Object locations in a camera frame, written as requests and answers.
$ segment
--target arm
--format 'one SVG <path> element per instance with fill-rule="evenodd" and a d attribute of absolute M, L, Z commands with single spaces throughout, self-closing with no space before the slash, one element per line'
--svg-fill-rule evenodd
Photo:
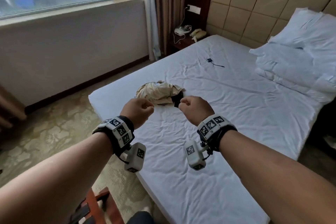
<path fill-rule="evenodd" d="M 180 110 L 197 126 L 214 114 L 199 97 L 181 100 Z M 239 132 L 228 131 L 220 152 L 241 183 L 275 223 L 333 223 L 336 188 L 300 163 Z"/>
<path fill-rule="evenodd" d="M 154 112 L 145 99 L 132 99 L 121 115 L 137 129 Z M 66 223 L 113 154 L 104 133 L 40 162 L 0 189 L 0 223 Z"/>

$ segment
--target patterned carpet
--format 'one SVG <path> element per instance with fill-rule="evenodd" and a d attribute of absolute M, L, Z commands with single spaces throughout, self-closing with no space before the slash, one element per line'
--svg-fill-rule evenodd
<path fill-rule="evenodd" d="M 26 122 L 1 133 L 0 187 L 45 158 L 88 137 L 100 122 L 88 95 L 148 64 L 149 61 L 35 111 Z M 323 152 L 305 146 L 299 161 L 336 185 L 336 162 Z M 106 186 L 125 223 L 145 206 L 151 209 L 158 224 L 167 223 L 136 175 L 124 171 L 123 163 L 115 156 L 109 160 L 93 190 L 98 192 Z"/>

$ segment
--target crumpled clothing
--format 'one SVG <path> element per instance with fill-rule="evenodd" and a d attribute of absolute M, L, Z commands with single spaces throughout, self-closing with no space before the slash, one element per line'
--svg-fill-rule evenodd
<path fill-rule="evenodd" d="M 171 97 L 178 95 L 184 89 L 167 82 L 149 82 L 142 85 L 136 92 L 137 98 L 145 98 L 153 104 L 172 104 Z"/>

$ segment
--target mattress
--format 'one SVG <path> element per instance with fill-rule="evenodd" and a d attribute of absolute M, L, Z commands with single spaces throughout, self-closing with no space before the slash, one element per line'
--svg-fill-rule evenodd
<path fill-rule="evenodd" d="M 89 100 L 105 120 L 118 115 L 141 85 L 167 81 L 185 88 L 185 96 L 206 99 L 244 135 L 297 159 L 322 105 L 257 75 L 255 61 L 249 48 L 210 36 L 94 91 Z M 188 166 L 183 145 L 200 139 L 178 108 L 155 106 L 134 134 L 134 142 L 147 147 L 137 176 L 171 224 L 269 221 L 220 153 L 200 171 Z"/>

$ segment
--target baseboard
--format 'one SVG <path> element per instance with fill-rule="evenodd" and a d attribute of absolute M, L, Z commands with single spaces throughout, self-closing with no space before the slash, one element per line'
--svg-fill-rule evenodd
<path fill-rule="evenodd" d="M 139 65 L 139 64 L 141 64 L 141 63 L 143 63 L 143 62 L 145 62 L 147 60 L 149 60 L 149 56 L 145 56 L 143 58 L 137 59 L 137 60 L 135 60 L 135 61 L 133 61 L 131 63 L 128 63 L 127 65 L 118 67 L 117 69 L 114 69 L 114 70 L 112 70 L 110 72 L 102 74 L 102 75 L 100 75 L 100 76 L 98 76 L 96 78 L 93 78 L 93 79 L 89 80 L 89 81 L 83 82 L 83 83 L 81 83 L 81 84 L 79 84 L 77 86 L 74 86 L 74 87 L 72 87 L 72 88 L 70 88 L 68 90 L 65 90 L 65 91 L 60 92 L 60 93 L 58 93 L 56 95 L 53 95 L 53 96 L 48 97 L 46 99 L 43 99 L 43 100 L 41 100 L 41 101 L 39 101 L 37 103 L 29 105 L 24 110 L 25 110 L 26 114 L 30 114 L 30 113 L 36 111 L 37 109 L 45 107 L 45 106 L 47 106 L 47 105 L 49 105 L 49 104 L 51 104 L 51 103 L 53 103 L 53 102 L 55 102 L 55 101 L 57 101 L 59 99 L 65 98 L 66 96 L 74 94 L 74 93 L 76 93 L 76 92 L 78 92 L 80 90 L 83 90 L 83 89 L 91 86 L 91 85 L 94 85 L 94 84 L 96 84 L 98 82 L 101 82 L 101 81 L 103 81 L 103 80 L 105 80 L 105 79 L 107 79 L 107 78 L 109 78 L 111 76 L 114 76 L 114 75 L 116 75 L 118 73 L 121 73 L 121 72 L 123 72 L 123 71 L 125 71 L 125 70 L 127 70 L 129 68 L 132 68 L 132 67 L 134 67 L 136 65 Z"/>

